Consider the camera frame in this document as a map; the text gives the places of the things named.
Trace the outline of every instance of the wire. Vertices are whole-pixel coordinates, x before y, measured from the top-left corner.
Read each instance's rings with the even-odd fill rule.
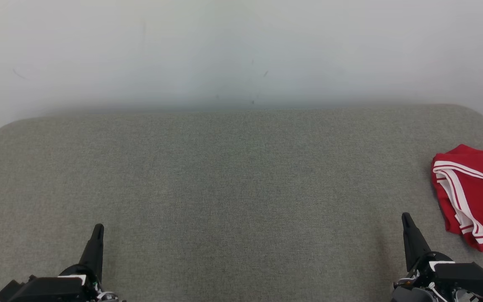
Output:
[[[433,283],[433,282],[432,282],[432,283],[430,283],[430,284],[428,285],[428,288],[429,288],[429,289],[431,289],[431,291],[433,291],[433,292],[434,292],[434,294],[436,294],[436,295],[437,295],[437,296],[438,296],[438,297],[439,297],[439,298],[442,300],[442,302],[448,302],[448,301],[447,301],[445,298],[443,298],[443,296],[441,296],[441,294],[439,294],[439,293],[437,292],[437,290],[435,290],[435,283]]]

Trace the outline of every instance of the robotic arm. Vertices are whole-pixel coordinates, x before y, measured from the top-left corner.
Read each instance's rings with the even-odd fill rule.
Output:
[[[393,284],[391,302],[458,302],[463,294],[483,302],[483,268],[433,252],[410,214],[402,214],[402,224],[409,273]],[[0,302],[119,302],[115,293],[101,286],[103,254],[104,226],[98,224],[78,264],[58,277],[32,275],[27,283],[12,280],[0,291]]]

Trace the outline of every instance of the folded clothing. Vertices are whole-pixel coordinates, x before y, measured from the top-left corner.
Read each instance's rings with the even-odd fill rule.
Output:
[[[459,145],[435,155],[432,182],[447,231],[483,252],[483,151]]]

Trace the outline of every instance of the white wall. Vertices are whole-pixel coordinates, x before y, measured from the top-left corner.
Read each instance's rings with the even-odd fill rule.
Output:
[[[483,113],[483,0],[0,0],[0,126],[356,100]]]

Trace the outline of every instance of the red fabric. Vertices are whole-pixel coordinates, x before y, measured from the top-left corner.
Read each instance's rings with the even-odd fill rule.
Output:
[[[437,154],[432,162],[432,182],[441,210],[445,217],[447,231],[461,234],[472,247],[483,252],[483,151],[460,145],[445,154]],[[448,180],[452,201],[439,182]],[[462,225],[456,219],[456,207],[460,217],[465,217]]]

